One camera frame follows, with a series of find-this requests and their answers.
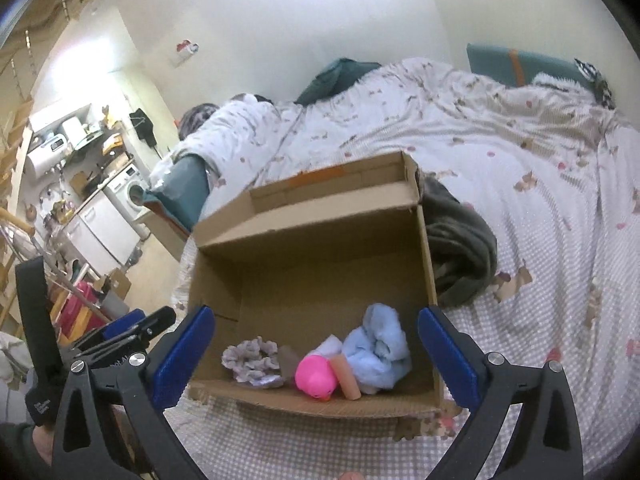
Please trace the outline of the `green sleeve left forearm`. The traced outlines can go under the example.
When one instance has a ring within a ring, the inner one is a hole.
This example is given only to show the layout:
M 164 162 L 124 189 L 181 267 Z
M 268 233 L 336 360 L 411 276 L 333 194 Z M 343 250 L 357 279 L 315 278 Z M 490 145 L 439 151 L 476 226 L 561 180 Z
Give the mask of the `green sleeve left forearm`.
M 35 425 L 28 422 L 1 424 L 1 456 L 8 462 L 9 470 L 17 479 L 55 479 L 52 466 L 39 456 L 32 443 Z

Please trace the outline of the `left hand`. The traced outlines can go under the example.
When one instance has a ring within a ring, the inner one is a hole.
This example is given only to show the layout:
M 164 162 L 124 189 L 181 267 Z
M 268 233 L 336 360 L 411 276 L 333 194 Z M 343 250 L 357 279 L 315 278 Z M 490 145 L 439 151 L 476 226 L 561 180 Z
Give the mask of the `left hand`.
M 32 430 L 32 443 L 40 458 L 50 466 L 52 464 L 54 430 L 48 426 L 35 426 Z

